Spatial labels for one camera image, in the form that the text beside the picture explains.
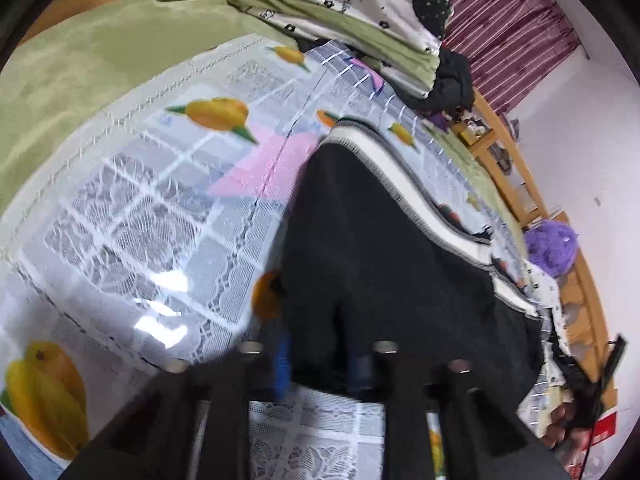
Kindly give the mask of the person right hand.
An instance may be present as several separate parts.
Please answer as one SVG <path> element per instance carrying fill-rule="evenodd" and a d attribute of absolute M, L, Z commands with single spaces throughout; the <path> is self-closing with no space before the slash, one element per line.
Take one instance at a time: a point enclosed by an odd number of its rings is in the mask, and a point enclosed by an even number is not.
<path fill-rule="evenodd" d="M 550 424 L 544 435 L 542 443 L 547 448 L 555 448 L 563 443 L 570 444 L 570 452 L 578 452 L 588 444 L 590 430 L 585 428 L 570 429 L 570 422 L 575 417 L 573 403 L 562 403 L 555 408 L 550 415 Z"/>

